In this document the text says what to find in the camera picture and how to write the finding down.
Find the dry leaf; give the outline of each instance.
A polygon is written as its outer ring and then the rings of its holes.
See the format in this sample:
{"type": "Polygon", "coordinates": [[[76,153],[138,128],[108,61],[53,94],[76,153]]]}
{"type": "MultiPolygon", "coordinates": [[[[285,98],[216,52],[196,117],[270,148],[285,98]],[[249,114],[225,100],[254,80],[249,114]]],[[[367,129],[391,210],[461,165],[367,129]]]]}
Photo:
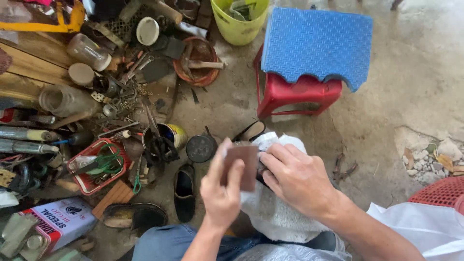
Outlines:
{"type": "Polygon", "coordinates": [[[464,171],[464,166],[454,166],[453,167],[453,172],[460,172],[464,171]]]}
{"type": "Polygon", "coordinates": [[[433,151],[433,155],[435,156],[438,162],[443,164],[443,168],[453,172],[453,161],[450,159],[450,157],[444,154],[440,154],[437,156],[436,150],[433,151]]]}
{"type": "Polygon", "coordinates": [[[406,165],[406,169],[412,170],[412,167],[414,166],[414,157],[412,156],[412,151],[408,148],[405,148],[404,155],[409,161],[409,163],[406,165]]]}

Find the denim jeans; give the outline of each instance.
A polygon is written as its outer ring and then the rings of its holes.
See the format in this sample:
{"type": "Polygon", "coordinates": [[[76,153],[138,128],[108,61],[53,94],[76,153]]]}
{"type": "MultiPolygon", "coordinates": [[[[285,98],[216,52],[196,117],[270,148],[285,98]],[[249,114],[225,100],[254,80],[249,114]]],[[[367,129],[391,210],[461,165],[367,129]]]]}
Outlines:
{"type": "MultiPolygon", "coordinates": [[[[188,225],[168,225],[147,230],[135,245],[132,261],[180,261],[192,243],[197,230],[188,225]]],[[[217,261],[233,261],[239,255],[258,244],[282,244],[284,241],[272,241],[262,233],[252,238],[238,238],[225,235],[219,246],[217,261]]],[[[335,250],[335,234],[321,232],[308,243],[299,244],[312,249],[335,250]]]]}

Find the lime green bucket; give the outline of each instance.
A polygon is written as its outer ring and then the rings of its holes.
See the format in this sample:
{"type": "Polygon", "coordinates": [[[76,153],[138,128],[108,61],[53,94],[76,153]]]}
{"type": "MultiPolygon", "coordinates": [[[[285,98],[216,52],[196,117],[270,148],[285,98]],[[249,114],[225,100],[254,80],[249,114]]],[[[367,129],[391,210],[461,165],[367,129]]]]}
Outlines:
{"type": "Polygon", "coordinates": [[[257,36],[259,29],[263,26],[267,15],[269,0],[246,0],[245,3],[253,5],[250,12],[251,21],[239,21],[224,12],[232,4],[233,0],[211,0],[214,18],[222,37],[230,44],[244,46],[251,43],[257,36]]]}

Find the person's left hand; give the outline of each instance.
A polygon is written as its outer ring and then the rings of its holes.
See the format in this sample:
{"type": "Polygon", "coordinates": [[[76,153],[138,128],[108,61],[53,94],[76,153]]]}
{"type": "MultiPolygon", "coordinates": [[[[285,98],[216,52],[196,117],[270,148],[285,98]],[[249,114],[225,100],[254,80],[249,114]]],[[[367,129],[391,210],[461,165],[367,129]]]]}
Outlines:
{"type": "Polygon", "coordinates": [[[232,146],[229,138],[219,146],[209,166],[209,171],[201,179],[200,194],[205,203],[206,215],[203,223],[226,231],[240,213],[240,180],[245,167],[241,159],[236,160],[228,170],[227,186],[221,186],[224,173],[224,156],[232,146]]]}

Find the blue foam mat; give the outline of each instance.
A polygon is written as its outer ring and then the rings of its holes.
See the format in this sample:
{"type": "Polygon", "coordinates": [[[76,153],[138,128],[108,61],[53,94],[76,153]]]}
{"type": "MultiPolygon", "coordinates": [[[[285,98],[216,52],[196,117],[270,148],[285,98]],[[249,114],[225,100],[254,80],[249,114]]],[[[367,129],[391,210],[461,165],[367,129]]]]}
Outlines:
{"type": "Polygon", "coordinates": [[[276,7],[269,17],[261,68],[289,83],[309,74],[341,79],[355,92],[367,80],[372,18],[354,13],[276,7]]]}

